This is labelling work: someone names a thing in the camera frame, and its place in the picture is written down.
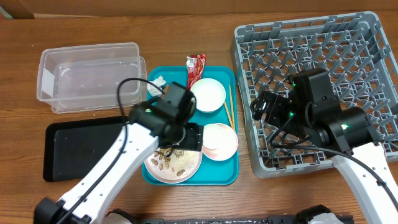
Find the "white bowl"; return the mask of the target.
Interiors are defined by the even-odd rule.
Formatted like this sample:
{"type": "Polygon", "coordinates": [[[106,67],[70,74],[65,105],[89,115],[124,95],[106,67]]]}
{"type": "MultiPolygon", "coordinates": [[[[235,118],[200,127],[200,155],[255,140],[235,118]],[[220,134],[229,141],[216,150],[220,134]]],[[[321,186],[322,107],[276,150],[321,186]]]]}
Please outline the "white bowl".
{"type": "Polygon", "coordinates": [[[196,108],[203,113],[212,113],[218,110],[226,99],[224,86],[212,78],[203,78],[195,82],[190,91],[196,97],[196,108]]]}

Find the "pink shallow bowl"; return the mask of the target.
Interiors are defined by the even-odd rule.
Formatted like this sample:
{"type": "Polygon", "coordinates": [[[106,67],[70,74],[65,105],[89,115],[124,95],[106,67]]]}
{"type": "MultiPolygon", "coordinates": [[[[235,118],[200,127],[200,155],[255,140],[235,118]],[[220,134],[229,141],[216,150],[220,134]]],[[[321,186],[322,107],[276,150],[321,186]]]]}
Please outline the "pink shallow bowl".
{"type": "Polygon", "coordinates": [[[238,137],[235,131],[227,124],[215,123],[225,128],[227,131],[226,144],[219,149],[211,150],[202,145],[202,152],[206,157],[214,161],[226,161],[234,156],[238,150],[238,137]]]}

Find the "red snack wrapper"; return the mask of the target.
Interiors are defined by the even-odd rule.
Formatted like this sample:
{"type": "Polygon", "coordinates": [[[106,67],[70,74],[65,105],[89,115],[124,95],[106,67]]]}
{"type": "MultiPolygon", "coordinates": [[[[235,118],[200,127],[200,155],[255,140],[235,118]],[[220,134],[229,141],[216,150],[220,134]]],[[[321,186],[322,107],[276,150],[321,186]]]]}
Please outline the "red snack wrapper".
{"type": "Polygon", "coordinates": [[[202,78],[206,64],[206,54],[196,54],[187,56],[187,88],[191,89],[193,84],[202,78]]]}

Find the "white cup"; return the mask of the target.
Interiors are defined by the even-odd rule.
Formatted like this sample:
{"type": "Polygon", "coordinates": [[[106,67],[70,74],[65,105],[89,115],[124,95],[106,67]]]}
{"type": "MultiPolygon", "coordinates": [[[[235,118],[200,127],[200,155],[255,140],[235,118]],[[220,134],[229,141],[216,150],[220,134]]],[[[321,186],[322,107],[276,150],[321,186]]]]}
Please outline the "white cup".
{"type": "Polygon", "coordinates": [[[203,145],[211,150],[224,147],[227,131],[219,124],[207,124],[203,130],[203,145]]]}

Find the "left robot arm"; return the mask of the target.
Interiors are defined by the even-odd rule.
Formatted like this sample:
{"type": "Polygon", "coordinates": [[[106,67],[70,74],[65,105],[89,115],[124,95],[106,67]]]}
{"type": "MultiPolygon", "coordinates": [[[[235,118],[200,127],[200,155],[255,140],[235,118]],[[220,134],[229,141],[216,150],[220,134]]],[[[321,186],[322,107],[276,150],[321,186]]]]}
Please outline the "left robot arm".
{"type": "Polygon", "coordinates": [[[134,105],[104,156],[57,202],[43,198],[34,223],[102,223],[126,182],[157,149],[201,151],[203,126],[189,121],[196,105],[195,95],[175,82],[160,96],[134,105]]]}

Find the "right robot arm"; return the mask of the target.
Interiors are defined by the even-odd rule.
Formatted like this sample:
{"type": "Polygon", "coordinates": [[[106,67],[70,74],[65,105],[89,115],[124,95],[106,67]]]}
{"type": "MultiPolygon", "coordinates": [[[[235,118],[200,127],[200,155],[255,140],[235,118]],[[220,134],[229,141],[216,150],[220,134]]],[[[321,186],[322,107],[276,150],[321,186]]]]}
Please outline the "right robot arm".
{"type": "Polygon", "coordinates": [[[341,109],[323,68],[291,75],[288,83],[288,97],[264,90],[250,104],[253,119],[277,128],[269,145],[324,152],[368,223],[397,223],[397,184],[368,114],[359,107],[341,109]]]}

